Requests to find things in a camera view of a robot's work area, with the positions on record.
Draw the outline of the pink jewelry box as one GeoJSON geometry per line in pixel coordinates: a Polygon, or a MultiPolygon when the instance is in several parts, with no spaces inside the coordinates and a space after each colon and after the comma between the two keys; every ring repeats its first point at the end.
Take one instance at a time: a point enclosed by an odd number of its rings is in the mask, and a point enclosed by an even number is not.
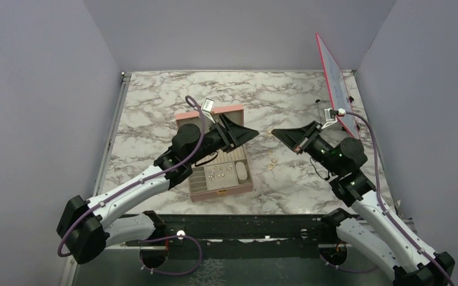
{"type": "MultiPolygon", "coordinates": [[[[214,107],[212,109],[213,119],[217,119],[219,114],[226,114],[238,125],[244,125],[244,108],[241,104],[214,107]]],[[[178,128],[187,123],[201,127],[199,114],[196,111],[178,113],[175,115],[175,120],[178,128]]],[[[200,166],[193,166],[193,174],[187,181],[188,194],[192,202],[239,195],[253,190],[253,179],[245,146],[238,147],[229,153],[218,151],[216,155],[208,155],[196,164],[200,166]],[[238,161],[246,164],[249,175],[249,179],[242,184],[238,181],[235,172],[235,164],[238,161]]]]}

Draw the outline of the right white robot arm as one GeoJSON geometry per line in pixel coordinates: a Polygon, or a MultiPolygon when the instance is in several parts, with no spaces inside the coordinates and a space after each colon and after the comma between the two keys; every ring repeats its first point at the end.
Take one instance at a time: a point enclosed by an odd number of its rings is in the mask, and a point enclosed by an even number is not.
{"type": "Polygon", "coordinates": [[[455,261],[419,238],[383,200],[360,167],[367,161],[360,140],[348,137],[331,146],[316,121],[296,129],[273,129],[272,135],[297,154],[307,153],[331,175],[335,196],[368,223],[368,231],[343,209],[323,218],[321,237],[352,245],[385,272],[393,285],[452,285],[455,261]]]}

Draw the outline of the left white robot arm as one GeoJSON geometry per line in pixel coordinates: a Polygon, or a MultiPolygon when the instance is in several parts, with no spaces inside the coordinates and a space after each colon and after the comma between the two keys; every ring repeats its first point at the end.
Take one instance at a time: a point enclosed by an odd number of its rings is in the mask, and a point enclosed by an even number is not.
{"type": "Polygon", "coordinates": [[[123,217],[127,211],[184,182],[198,161],[217,151],[229,153],[258,134],[224,114],[210,126],[205,122],[182,125],[168,149],[135,178],[104,194],[88,199],[77,195],[67,201],[56,228],[61,239],[58,256],[72,256],[84,264],[110,244],[136,240],[123,217]]]}

